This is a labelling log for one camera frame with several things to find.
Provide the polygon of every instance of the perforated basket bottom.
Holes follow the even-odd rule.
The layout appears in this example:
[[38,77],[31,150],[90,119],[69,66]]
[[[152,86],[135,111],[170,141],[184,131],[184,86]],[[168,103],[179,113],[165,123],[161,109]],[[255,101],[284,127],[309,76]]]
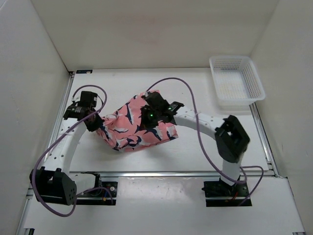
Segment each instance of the perforated basket bottom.
[[239,71],[215,72],[216,88],[221,99],[247,99],[247,91]]

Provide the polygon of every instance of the white plastic basket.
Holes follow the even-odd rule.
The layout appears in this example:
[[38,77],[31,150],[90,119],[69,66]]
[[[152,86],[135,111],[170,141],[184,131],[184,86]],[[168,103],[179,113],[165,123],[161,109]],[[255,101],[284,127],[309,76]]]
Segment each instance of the white plastic basket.
[[210,67],[221,106],[245,106],[265,98],[252,60],[247,56],[213,56]]

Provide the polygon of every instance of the folded cloth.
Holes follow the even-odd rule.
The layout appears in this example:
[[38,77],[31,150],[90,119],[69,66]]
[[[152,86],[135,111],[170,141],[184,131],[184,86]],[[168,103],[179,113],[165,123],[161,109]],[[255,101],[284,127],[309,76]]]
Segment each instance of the folded cloth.
[[114,114],[103,117],[103,126],[96,132],[117,151],[134,151],[178,138],[175,126],[171,123],[159,122],[155,128],[139,130],[141,110],[146,101],[141,98],[150,92],[135,95]]

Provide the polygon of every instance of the wall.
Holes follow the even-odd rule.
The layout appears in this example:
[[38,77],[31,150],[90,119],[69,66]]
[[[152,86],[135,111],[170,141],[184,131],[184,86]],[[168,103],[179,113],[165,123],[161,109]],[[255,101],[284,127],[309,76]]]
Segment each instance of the wall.
[[69,70],[208,67],[212,55],[250,55],[278,2],[32,1]]
[[68,72],[29,0],[0,0],[0,234],[18,225]]
[[258,102],[280,173],[313,234],[313,1],[280,0],[252,59],[267,97]]

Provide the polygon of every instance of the patterned fabric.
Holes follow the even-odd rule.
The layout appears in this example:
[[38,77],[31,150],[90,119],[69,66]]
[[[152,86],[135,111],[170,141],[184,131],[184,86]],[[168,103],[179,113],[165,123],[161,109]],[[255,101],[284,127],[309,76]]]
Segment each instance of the patterned fabric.
[[133,151],[147,148],[178,138],[175,126],[171,123],[159,122],[155,128],[139,130],[141,123],[141,110],[146,101],[141,98],[150,92],[135,95],[114,114],[103,117],[103,126],[96,132],[117,151]]

